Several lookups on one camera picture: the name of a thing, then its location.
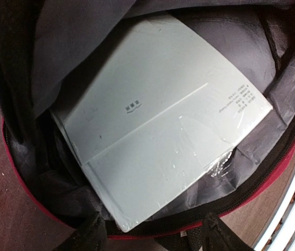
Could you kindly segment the grey book with black logo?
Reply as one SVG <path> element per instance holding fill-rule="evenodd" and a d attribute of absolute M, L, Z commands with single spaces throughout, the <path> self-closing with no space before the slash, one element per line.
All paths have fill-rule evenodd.
<path fill-rule="evenodd" d="M 122 232 L 173 201 L 267 116 L 271 104 L 178 19 L 141 20 L 82 93 L 78 74 L 51 114 Z"/>

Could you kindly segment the red backpack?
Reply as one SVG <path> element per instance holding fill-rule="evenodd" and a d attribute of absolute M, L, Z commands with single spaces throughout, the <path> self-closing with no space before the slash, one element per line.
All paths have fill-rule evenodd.
<path fill-rule="evenodd" d="M 130 26 L 164 15 L 219 51 L 272 110 L 197 182 L 122 232 L 51 107 L 74 74 L 82 93 Z M 58 250 L 104 250 L 109 237 L 151 237 L 166 250 L 250 250 L 220 217 L 268 185 L 295 141 L 295 1 L 0 1 L 0 108 L 24 187 L 74 228 Z"/>

